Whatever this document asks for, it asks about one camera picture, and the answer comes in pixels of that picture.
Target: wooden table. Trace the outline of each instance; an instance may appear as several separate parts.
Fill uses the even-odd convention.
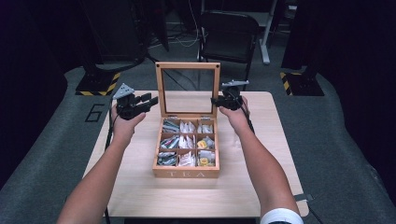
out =
[[[136,95],[147,91],[136,91]],[[151,91],[153,97],[157,91]],[[282,165],[294,195],[303,193],[290,149],[269,92],[246,91],[256,135]],[[259,217],[260,205],[251,185],[239,138],[228,119],[218,113],[219,178],[156,178],[152,164],[160,126],[155,105],[125,151],[108,211],[111,217]],[[88,162],[85,174],[105,150],[108,118]],[[301,216],[308,214],[305,201],[297,202]]]

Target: gray floor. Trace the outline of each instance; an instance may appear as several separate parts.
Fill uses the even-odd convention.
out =
[[[304,192],[315,198],[309,203],[311,208],[323,223],[395,223],[396,209],[348,135],[332,85],[318,75],[325,96],[285,93],[279,73],[288,71],[280,68],[286,43],[286,35],[276,35],[269,49],[270,65],[262,64],[260,50],[256,50],[247,91],[273,94]],[[196,62],[196,50],[196,44],[188,48],[172,43],[169,52],[158,46],[149,53],[160,61]],[[243,68],[222,63],[221,81],[241,78]],[[55,222],[64,198],[82,178],[110,100],[109,96],[76,96],[83,75],[82,68],[65,74],[68,90],[64,100],[0,192],[0,223]],[[186,82],[177,75],[175,79]],[[145,60],[121,73],[117,87],[122,82],[136,90],[156,91],[153,63]],[[192,88],[189,82],[183,85]],[[86,122],[94,105],[101,112],[99,120]],[[312,213],[304,222],[319,223]],[[113,217],[112,223],[123,223],[123,219]]]

